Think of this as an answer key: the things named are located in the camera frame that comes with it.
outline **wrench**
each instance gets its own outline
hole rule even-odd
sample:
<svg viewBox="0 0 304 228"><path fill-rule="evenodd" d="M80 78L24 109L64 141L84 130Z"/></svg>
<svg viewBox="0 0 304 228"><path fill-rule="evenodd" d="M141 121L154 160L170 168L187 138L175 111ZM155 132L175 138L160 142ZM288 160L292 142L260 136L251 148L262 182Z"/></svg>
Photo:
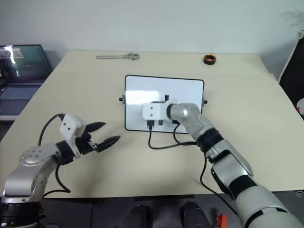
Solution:
<svg viewBox="0 0 304 228"><path fill-rule="evenodd" d="M110 58L127 58L130 60L138 60L140 58L139 54L136 53L128 53L122 56L96 56L97 59L110 59Z"/></svg>

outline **table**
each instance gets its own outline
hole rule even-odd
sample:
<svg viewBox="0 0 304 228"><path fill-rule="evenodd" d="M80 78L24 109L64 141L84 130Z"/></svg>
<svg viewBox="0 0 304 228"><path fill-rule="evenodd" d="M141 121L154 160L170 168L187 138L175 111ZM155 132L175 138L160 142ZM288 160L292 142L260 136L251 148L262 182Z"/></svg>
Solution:
<svg viewBox="0 0 304 228"><path fill-rule="evenodd" d="M196 146L152 150L148 132L124 128L124 94L127 74L197 78L205 81L208 104L203 113L222 136L251 164L255 180L271 191L304 188L301 180L304 122L257 55L217 55L213 66L202 63L203 54L139 53L136 61L95 59L96 55L125 52L71 51L60 62L16 119L0 143L0 188L17 166L21 153L35 146L46 121L64 112L86 123L107 125L93 133L93 141L121 135L102 153L92 152L62 166L62 182L72 193L56 198L126 197L208 193L199 183L203 154ZM60 121L47 128L42 143L61 141ZM188 135L178 138L190 140ZM170 133L153 133L152 144L174 143ZM205 183L220 192L210 174ZM48 190L57 189L54 173Z"/></svg>

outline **whiteboard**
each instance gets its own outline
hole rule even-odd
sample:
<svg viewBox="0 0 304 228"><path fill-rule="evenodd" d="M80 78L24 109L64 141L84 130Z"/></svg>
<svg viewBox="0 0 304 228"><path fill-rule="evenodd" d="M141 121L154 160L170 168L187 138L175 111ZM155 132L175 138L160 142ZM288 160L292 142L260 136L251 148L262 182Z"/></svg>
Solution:
<svg viewBox="0 0 304 228"><path fill-rule="evenodd" d="M125 128L130 131L148 131L143 119L142 104L164 102L165 96L179 103L194 103L202 111L204 104L204 81L201 79L168 78L126 75L125 77ZM152 131L173 132L176 124L156 121ZM177 133L187 133L179 126Z"/></svg>

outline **laptop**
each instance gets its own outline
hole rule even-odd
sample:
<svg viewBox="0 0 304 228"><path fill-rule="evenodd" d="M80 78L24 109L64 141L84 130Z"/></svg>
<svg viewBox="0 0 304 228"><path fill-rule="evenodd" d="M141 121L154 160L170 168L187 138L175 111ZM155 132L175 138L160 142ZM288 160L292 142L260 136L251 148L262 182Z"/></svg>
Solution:
<svg viewBox="0 0 304 228"><path fill-rule="evenodd" d="M0 46L0 116L19 115L51 72L41 45Z"/></svg>

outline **laptop screen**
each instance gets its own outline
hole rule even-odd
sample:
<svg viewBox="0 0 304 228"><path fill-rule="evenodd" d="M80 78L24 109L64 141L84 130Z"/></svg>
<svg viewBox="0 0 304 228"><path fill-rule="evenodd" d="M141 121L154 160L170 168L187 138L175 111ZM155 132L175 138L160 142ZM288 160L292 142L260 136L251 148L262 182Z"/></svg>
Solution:
<svg viewBox="0 0 304 228"><path fill-rule="evenodd" d="M0 46L0 70L8 83L44 82L52 72L41 45Z"/></svg>

